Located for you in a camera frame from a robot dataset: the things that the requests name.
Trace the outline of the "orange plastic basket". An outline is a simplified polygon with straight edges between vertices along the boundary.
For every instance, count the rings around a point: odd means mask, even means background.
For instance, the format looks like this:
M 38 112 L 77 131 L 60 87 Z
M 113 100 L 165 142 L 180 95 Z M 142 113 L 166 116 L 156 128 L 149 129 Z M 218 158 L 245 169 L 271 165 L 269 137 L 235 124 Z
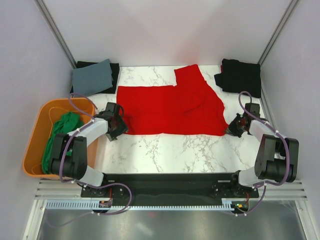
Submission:
M 40 109 L 23 160 L 23 170 L 33 178 L 58 179 L 49 173 L 54 137 L 69 133 L 89 123 L 96 107 L 86 98 L 54 99 Z

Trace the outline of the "red t-shirt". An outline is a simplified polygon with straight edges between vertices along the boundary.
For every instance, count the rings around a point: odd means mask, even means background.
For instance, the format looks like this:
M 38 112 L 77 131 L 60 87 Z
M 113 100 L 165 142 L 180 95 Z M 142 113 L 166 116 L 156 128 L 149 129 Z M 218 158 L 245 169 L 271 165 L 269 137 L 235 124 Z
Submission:
M 223 136 L 224 104 L 198 65 L 174 70 L 176 85 L 120 86 L 116 102 L 124 109 L 129 135 Z

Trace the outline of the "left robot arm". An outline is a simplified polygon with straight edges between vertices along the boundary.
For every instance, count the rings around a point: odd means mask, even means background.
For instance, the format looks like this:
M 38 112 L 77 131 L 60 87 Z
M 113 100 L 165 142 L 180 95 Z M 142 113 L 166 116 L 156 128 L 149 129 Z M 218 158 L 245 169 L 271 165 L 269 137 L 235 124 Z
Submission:
M 68 133 L 58 133 L 52 142 L 48 171 L 59 176 L 62 183 L 78 182 L 92 187 L 99 197 L 106 196 L 110 185 L 104 181 L 104 174 L 88 164 L 87 149 L 99 137 L 105 135 L 109 141 L 129 131 L 124 117 L 124 108 L 114 102 L 108 102 L 105 110 Z

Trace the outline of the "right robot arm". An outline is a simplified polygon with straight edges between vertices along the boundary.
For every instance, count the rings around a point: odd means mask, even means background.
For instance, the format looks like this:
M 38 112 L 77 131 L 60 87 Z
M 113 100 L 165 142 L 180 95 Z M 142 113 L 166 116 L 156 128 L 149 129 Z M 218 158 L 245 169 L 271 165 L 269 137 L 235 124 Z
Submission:
M 254 166 L 235 173 L 237 179 L 229 184 L 230 193 L 240 197 L 247 187 L 294 182 L 298 170 L 298 140 L 283 136 L 266 119 L 260 118 L 259 104 L 246 103 L 243 108 L 244 113 L 236 115 L 225 133 L 240 138 L 246 132 L 259 141 L 259 148 Z

